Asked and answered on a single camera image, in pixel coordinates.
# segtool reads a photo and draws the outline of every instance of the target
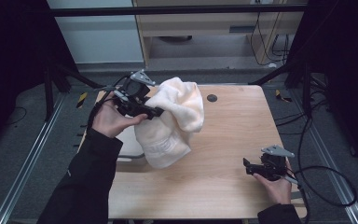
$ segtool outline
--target black sleeve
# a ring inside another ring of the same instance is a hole
[[[37,223],[103,223],[123,143],[88,130],[79,152],[51,195]]]
[[[260,224],[301,224],[292,204],[275,204],[257,214]]]

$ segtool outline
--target gray floor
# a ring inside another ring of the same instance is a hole
[[[183,41],[180,38],[156,38],[153,44],[151,60],[146,72],[158,83],[178,76],[183,81],[197,81],[199,84],[244,84],[263,77],[273,69],[255,62],[245,36],[194,36],[190,41]],[[275,64],[279,66],[280,58],[277,57],[277,60]],[[99,83],[111,84],[122,73],[84,75]],[[279,118],[301,112],[297,100],[300,98],[298,95],[301,88],[286,90],[282,85],[283,80],[284,75],[274,78],[263,87],[277,124],[287,120]],[[79,133],[84,132],[82,125],[86,123],[96,92],[76,80],[71,79],[71,82],[74,87],[70,93],[64,95],[62,111],[49,133],[48,141],[43,146],[16,205],[12,208],[9,217],[12,221],[38,217],[49,194],[76,153],[81,138]],[[278,100],[275,97],[277,89],[282,91],[284,97],[291,97],[294,101],[289,103]],[[83,91],[88,91],[89,96],[82,108],[76,108],[78,97]],[[55,92],[55,99],[59,99],[57,92]],[[323,99],[321,94],[315,94],[314,104]],[[43,86],[36,86],[23,92],[18,97],[17,106],[19,108],[8,121],[8,123],[15,123],[7,125],[0,134],[0,205],[42,129],[45,116]],[[333,165],[352,181],[358,192],[358,158],[351,155],[349,143],[338,127],[334,114],[328,111],[328,107],[329,105],[322,105],[313,111],[313,126],[306,132],[301,147],[302,164],[303,166]],[[284,147],[296,154],[298,154],[300,138],[298,133],[301,133],[304,124],[305,120],[299,119],[278,127]],[[298,168],[296,160],[291,160],[291,163],[296,170]],[[337,180],[336,176],[320,171],[306,172],[306,176],[312,186],[325,197],[337,203],[340,202],[338,195],[344,195],[345,198],[345,184]],[[358,203],[351,208],[336,207],[322,201],[313,192],[310,192],[310,196],[310,223],[358,223],[358,220],[352,219],[358,217],[356,216]]]

